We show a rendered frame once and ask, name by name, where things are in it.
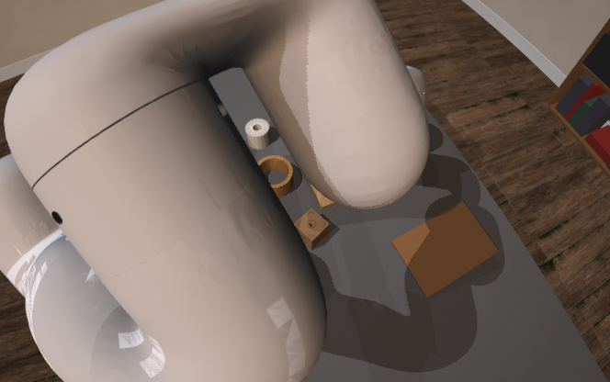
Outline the tan cardboard carton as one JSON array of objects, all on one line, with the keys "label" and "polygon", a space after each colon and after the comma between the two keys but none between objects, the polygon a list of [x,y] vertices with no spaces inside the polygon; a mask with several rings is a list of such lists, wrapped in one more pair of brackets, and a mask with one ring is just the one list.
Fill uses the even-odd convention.
[{"label": "tan cardboard carton", "polygon": [[330,223],[312,208],[294,223],[305,245],[311,250],[328,234]]}]

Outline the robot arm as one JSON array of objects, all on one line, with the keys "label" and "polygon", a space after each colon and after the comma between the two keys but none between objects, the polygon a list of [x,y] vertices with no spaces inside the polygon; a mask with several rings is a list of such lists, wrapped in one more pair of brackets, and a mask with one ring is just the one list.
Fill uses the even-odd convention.
[{"label": "robot arm", "polygon": [[321,280],[209,81],[238,67],[334,203],[382,208],[421,177],[424,75],[375,0],[165,0],[68,40],[14,86],[0,159],[0,270],[64,382],[316,365]]}]

